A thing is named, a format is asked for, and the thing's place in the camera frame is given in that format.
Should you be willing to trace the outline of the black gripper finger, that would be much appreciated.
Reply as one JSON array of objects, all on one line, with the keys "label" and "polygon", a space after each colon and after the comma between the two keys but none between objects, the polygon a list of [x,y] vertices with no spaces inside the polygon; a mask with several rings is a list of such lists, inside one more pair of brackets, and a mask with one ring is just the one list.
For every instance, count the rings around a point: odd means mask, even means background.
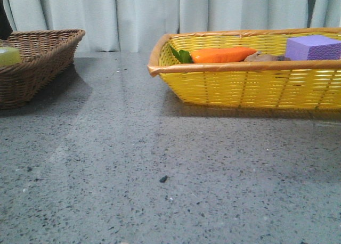
[{"label": "black gripper finger", "polygon": [[3,4],[3,0],[0,0],[0,37],[1,40],[6,40],[8,39],[8,37],[10,36],[10,34],[12,33],[12,27],[10,25],[10,22],[7,18],[6,12],[5,12],[5,8],[4,8],[4,4]]}]

